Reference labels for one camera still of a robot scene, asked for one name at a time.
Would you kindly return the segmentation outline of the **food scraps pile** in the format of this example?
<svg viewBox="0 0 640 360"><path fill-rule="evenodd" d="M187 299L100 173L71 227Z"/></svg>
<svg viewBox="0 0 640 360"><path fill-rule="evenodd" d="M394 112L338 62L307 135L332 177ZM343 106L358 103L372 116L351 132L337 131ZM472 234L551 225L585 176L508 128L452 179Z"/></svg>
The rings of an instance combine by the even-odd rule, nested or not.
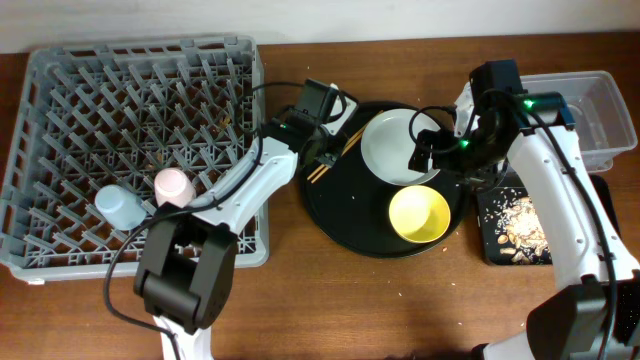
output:
<svg viewBox="0 0 640 360"><path fill-rule="evenodd" d="M490 220L496 221L493 231L498 254L513 265L542 265L550 261L549 245L532 199L511 192L514 199L496 202Z"/></svg>

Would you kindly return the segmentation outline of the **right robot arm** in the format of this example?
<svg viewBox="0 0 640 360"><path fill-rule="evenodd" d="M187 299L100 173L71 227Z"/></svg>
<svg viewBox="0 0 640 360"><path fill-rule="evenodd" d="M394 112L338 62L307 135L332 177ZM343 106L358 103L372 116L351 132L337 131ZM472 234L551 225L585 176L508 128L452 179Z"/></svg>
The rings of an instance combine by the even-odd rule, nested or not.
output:
<svg viewBox="0 0 640 360"><path fill-rule="evenodd" d="M636 359L639 262L623 244L589 178L575 122L557 92L465 89L453 134L432 147L437 167L470 181L507 160L546 235L557 293L525 330L479 345L478 359Z"/></svg>

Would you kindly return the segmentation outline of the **blue plastic cup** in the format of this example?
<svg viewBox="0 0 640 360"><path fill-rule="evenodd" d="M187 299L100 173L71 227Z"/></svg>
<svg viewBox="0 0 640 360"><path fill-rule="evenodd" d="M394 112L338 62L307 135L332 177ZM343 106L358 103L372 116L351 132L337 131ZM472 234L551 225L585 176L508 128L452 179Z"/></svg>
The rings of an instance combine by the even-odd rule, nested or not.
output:
<svg viewBox="0 0 640 360"><path fill-rule="evenodd" d="M146 218L146 211L140 199L118 185L101 188L94 203L106 221L116 230L132 230Z"/></svg>

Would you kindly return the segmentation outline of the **grey round plate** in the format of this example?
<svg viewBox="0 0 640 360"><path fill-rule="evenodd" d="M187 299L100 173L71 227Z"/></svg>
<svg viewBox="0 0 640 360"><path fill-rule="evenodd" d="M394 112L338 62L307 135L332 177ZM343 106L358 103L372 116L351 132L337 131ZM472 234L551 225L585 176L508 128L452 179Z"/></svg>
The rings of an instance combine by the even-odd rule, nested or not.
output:
<svg viewBox="0 0 640 360"><path fill-rule="evenodd" d="M423 184L436 177L440 170L427 162L427 169L414 171L409 160L415 144L409 135L413 109L383 111L367 123L360 147L367 168L382 181L398 186Z"/></svg>

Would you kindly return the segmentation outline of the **pink plastic cup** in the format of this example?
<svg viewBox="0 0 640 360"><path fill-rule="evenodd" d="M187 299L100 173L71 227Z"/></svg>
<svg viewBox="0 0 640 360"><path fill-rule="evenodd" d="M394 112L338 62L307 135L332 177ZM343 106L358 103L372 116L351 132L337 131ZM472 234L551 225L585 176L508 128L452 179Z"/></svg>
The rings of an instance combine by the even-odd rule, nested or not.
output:
<svg viewBox="0 0 640 360"><path fill-rule="evenodd" d="M184 207L196 198L196 191L187 175L178 168L161 170L154 178L155 199L158 206L171 203Z"/></svg>

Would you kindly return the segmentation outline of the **yellow bowl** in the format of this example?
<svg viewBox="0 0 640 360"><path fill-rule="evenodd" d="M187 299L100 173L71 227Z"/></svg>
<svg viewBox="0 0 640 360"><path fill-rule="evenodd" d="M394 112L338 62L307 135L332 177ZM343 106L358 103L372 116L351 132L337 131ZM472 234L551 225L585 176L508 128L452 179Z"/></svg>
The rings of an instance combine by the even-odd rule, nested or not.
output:
<svg viewBox="0 0 640 360"><path fill-rule="evenodd" d="M395 233L415 244L426 244L441 238L452 219L445 197L435 189L422 185L399 190L390 201L388 216Z"/></svg>

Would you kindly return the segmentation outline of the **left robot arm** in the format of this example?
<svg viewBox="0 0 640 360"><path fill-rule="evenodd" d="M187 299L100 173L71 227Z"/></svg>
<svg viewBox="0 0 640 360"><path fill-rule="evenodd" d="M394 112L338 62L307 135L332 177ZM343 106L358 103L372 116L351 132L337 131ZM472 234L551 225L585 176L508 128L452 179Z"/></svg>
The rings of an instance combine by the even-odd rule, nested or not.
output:
<svg viewBox="0 0 640 360"><path fill-rule="evenodd" d="M153 317L164 358L211 358L211 327L230 295L239 235L298 167L335 163L347 120L297 115L261 125L249 153L210 190L184 206L163 204L146 224L134 292Z"/></svg>

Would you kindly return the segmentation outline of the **wooden chopstick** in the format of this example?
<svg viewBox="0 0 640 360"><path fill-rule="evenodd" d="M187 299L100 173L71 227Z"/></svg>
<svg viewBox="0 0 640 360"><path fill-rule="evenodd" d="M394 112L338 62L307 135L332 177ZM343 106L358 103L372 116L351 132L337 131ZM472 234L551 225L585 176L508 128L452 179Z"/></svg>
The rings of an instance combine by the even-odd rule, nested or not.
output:
<svg viewBox="0 0 640 360"><path fill-rule="evenodd" d="M357 142L362 138L363 133L365 130L365 126L363 126L360 130L358 130L346 143L345 148L343 149L342 153L341 153L341 157L343 157L344 155L346 155L352 147L354 147ZM315 183L317 182L326 172L328 172L330 170L330 167L327 165L320 165L318 166L308 177L307 180L310 183Z"/></svg>
<svg viewBox="0 0 640 360"><path fill-rule="evenodd" d="M340 159L346 156L346 154L353 148L363 137L364 130L366 129L370 120L367 120L365 124L347 141L344 149L339 154L339 156L334 160L332 164L325 164L321 160L317 160L318 166L313 169L307 176L306 180L310 183L317 182L327 171L329 171L332 166Z"/></svg>

